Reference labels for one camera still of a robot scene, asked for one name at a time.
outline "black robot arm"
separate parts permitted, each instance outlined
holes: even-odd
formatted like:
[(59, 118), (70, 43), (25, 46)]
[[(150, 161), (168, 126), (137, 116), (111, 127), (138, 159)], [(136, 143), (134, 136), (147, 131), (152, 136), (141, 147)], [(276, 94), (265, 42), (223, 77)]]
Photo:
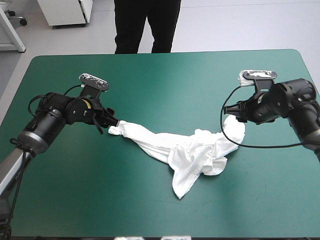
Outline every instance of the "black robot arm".
[[(19, 189), (22, 174), (31, 159), (45, 152), (65, 125), (76, 122), (95, 125), (101, 134), (103, 134), (102, 128), (118, 125), (118, 120), (114, 118), (115, 111), (103, 107), (99, 98), (101, 92), (108, 90), (108, 83), (87, 73), (83, 73), (80, 80), (83, 83), (81, 85), (83, 90), (78, 97), (54, 92), (34, 97), (28, 106), (29, 112), (33, 115), (32, 120), (20, 132), (17, 139), (11, 139), (12, 143), (16, 143), (16, 148), (0, 164), (0, 236), (2, 235), (2, 239), (9, 239), (11, 235), (10, 221), (13, 217), (12, 209), (15, 206), (18, 190), (13, 199), (12, 208), (9, 195), (16, 184)], [(37, 99), (40, 99), (38, 107), (35, 113), (32, 113), (30, 105)]]
[(255, 93), (248, 100), (225, 106), (224, 114), (257, 125), (272, 123), (279, 117), (288, 119), (301, 143), (314, 143), (303, 146), (320, 158), (320, 106), (315, 86), (303, 78), (274, 83), (276, 77), (274, 71), (242, 71), (240, 82), (251, 81)]

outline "crumpled fabric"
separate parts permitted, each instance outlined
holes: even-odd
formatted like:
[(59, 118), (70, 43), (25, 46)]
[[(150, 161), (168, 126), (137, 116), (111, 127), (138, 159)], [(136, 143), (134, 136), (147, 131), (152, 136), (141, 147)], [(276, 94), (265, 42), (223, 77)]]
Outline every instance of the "crumpled fabric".
[[(235, 116), (226, 118), (223, 129), (231, 140), (242, 143), (245, 125)], [(196, 129), (191, 136), (153, 133), (139, 124), (122, 120), (118, 126), (111, 126), (108, 132), (133, 140), (149, 156), (168, 164), (174, 170), (172, 187), (179, 199), (190, 190), (200, 174), (220, 174), (227, 164), (225, 156), (238, 149), (238, 145), (227, 140), (222, 132), (201, 129)]]

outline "gray floor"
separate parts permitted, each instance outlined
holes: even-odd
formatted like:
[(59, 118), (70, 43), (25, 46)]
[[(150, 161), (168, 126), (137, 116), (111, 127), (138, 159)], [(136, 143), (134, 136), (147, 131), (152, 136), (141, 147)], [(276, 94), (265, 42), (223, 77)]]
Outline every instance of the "gray floor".
[[(0, 123), (33, 57), (112, 54), (116, 47), (113, 0), (94, 0), (85, 28), (52, 29), (36, 0), (16, 0), (12, 9), (27, 17), (27, 26), (14, 24), (27, 51), (20, 58), (0, 52)], [(320, 0), (182, 0), (172, 51), (296, 49), (319, 88), (319, 12)], [(152, 42), (146, 24), (139, 53), (149, 53)]]
[(0, 51), (0, 98), (6, 89), (20, 56), (21, 53), (16, 51)]

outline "leg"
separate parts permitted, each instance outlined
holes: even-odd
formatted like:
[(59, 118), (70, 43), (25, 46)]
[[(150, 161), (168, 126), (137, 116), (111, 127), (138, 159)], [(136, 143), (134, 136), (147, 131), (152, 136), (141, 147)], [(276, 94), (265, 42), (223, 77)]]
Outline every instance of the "leg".
[(154, 38), (152, 53), (170, 53), (181, 0), (155, 0), (148, 12), (148, 22)]
[(114, 0), (116, 54), (136, 54), (147, 18), (147, 0)]

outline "green table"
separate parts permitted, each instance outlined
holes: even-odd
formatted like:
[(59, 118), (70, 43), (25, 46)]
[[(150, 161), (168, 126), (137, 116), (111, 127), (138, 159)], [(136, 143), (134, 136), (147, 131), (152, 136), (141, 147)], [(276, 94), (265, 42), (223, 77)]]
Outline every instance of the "green table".
[[(244, 69), (278, 73), (276, 82), (305, 78), (295, 50), (133, 55), (39, 56), (32, 60), (0, 127), (0, 158), (31, 119), (29, 100), (64, 93), (90, 73), (107, 80), (101, 95), (116, 117), (155, 133), (219, 132), (221, 105)], [(229, 103), (245, 100), (253, 87)], [(79, 89), (70, 92), (77, 96)], [(121, 136), (95, 126), (66, 126), (27, 169), (12, 221), (15, 236), (193, 237), (320, 236), (320, 164), (313, 152), (240, 148), (224, 172), (200, 176), (178, 200), (173, 171)], [(246, 124), (245, 144), (298, 142), (286, 119)]]

